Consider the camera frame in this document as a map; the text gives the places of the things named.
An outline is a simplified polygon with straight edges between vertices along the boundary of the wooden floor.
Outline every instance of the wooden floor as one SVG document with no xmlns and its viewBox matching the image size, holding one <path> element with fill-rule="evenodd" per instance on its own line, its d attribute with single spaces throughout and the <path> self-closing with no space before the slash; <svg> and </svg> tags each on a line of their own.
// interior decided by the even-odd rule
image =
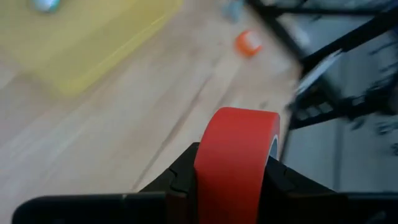
<svg viewBox="0 0 398 224">
<path fill-rule="evenodd" d="M 234 38 L 264 50 L 238 55 Z M 73 99 L 51 95 L 0 56 L 0 222 L 48 194 L 134 192 L 199 141 L 222 106 L 279 112 L 282 133 L 299 67 L 246 9 L 232 24 L 213 0 L 180 12 L 106 78 Z"/>
</svg>

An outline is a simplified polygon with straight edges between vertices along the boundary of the tape roll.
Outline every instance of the tape roll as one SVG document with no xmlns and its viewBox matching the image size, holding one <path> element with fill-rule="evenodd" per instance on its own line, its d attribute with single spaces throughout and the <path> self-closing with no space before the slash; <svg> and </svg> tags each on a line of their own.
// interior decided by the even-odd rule
<svg viewBox="0 0 398 224">
<path fill-rule="evenodd" d="M 264 170 L 270 151 L 276 155 L 278 137 L 277 113 L 237 108 L 216 112 L 194 164 L 199 224 L 257 222 Z"/>
</svg>

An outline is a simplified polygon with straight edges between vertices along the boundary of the orange cap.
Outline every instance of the orange cap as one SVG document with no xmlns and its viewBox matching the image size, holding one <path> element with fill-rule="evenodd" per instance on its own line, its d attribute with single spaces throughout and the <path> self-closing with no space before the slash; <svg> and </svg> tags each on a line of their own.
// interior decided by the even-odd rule
<svg viewBox="0 0 398 224">
<path fill-rule="evenodd" d="M 235 40 L 238 51 L 248 57 L 252 57 L 262 49 L 259 36 L 251 30 L 243 31 Z"/>
</svg>

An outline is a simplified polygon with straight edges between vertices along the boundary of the black holder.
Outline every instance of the black holder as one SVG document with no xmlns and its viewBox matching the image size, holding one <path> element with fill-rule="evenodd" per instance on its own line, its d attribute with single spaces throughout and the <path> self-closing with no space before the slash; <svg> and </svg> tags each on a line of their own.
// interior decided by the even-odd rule
<svg viewBox="0 0 398 224">
<path fill-rule="evenodd" d="M 198 146 L 139 193 L 40 197 L 21 205 L 12 223 L 198 223 Z M 397 209 L 398 194 L 339 194 L 270 157 L 258 223 L 398 223 Z"/>
</svg>

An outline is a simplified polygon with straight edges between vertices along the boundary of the yellow plastic bin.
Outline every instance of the yellow plastic bin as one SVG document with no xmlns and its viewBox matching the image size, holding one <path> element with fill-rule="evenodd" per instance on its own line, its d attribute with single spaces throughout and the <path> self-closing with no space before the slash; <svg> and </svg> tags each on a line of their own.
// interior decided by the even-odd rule
<svg viewBox="0 0 398 224">
<path fill-rule="evenodd" d="M 56 12 L 30 0 L 0 1 L 0 50 L 24 73 L 76 95 L 159 30 L 181 0 L 61 0 Z"/>
</svg>

